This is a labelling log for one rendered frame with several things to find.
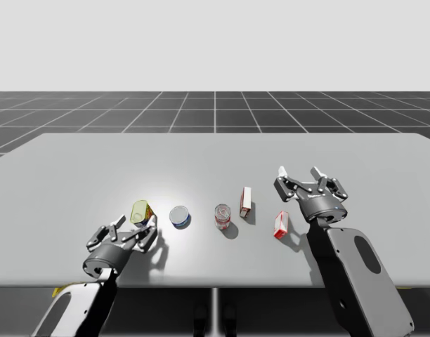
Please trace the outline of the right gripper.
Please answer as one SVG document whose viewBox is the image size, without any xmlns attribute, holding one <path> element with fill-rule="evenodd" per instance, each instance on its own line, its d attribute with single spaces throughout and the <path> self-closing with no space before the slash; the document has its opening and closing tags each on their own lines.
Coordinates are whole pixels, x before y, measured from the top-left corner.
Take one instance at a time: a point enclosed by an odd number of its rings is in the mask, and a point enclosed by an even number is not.
<svg viewBox="0 0 430 337">
<path fill-rule="evenodd" d="M 273 185 L 281 200 L 288 202 L 297 199 L 307 223 L 315 218 L 323 218 L 327 223 L 343 220 L 348 212 L 341 202 L 347 200 L 348 195 L 341 183 L 336 178 L 331 178 L 322 173 L 316 166 L 310 172 L 317 182 L 317 190 L 312 192 L 308 192 L 303 183 L 290 178 L 285 167 L 280 166 Z"/>
</svg>

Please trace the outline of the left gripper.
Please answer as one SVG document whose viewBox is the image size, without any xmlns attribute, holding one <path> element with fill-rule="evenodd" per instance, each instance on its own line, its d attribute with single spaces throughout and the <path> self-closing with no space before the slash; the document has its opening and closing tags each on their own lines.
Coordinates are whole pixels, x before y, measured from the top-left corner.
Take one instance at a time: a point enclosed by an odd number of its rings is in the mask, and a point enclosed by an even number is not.
<svg viewBox="0 0 430 337">
<path fill-rule="evenodd" d="M 99 227 L 86 243 L 89 256 L 84 260 L 82 269 L 90 277 L 99 278 L 105 268 L 120 274 L 133 250 L 147 253 L 157 237 L 157 216 L 153 215 L 146 225 L 129 232 L 118 230 L 126 221 L 121 215 L 109 225 Z"/>
</svg>

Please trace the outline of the green and blue rectangular can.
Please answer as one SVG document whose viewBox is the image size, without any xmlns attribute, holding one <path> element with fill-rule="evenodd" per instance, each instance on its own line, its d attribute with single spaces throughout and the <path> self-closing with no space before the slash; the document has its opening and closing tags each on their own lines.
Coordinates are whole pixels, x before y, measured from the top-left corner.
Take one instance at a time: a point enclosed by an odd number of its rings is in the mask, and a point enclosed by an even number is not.
<svg viewBox="0 0 430 337">
<path fill-rule="evenodd" d="M 154 215 L 154 211 L 146 200 L 138 200 L 132 206 L 130 222 L 136 227 L 144 227 Z"/>
</svg>

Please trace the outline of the blue flat can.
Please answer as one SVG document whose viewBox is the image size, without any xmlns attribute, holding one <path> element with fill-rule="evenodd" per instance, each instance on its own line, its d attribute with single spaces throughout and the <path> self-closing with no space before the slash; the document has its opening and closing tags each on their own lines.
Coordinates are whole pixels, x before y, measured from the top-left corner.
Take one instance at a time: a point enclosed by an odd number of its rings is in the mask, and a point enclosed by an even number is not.
<svg viewBox="0 0 430 337">
<path fill-rule="evenodd" d="M 169 220 L 176 229 L 183 230 L 189 226 L 191 214 L 185 206 L 175 206 L 169 212 Z"/>
</svg>

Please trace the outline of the red and white can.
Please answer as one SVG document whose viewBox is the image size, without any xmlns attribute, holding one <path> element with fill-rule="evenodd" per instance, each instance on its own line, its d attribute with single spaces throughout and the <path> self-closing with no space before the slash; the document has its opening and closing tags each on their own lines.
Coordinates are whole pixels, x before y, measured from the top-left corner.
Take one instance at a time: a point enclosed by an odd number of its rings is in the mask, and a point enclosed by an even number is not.
<svg viewBox="0 0 430 337">
<path fill-rule="evenodd" d="M 219 230 L 227 229 L 230 224 L 231 210 L 226 204 L 219 204 L 214 209 L 215 225 Z"/>
</svg>

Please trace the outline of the red and white carton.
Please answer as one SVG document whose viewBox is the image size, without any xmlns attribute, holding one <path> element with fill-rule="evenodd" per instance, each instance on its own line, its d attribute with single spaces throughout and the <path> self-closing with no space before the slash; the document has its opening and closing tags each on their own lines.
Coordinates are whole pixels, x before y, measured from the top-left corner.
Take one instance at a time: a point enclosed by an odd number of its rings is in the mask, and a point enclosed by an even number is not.
<svg viewBox="0 0 430 337">
<path fill-rule="evenodd" d="M 252 189 L 243 187 L 240 197 L 240 217 L 246 218 L 252 209 Z"/>
</svg>

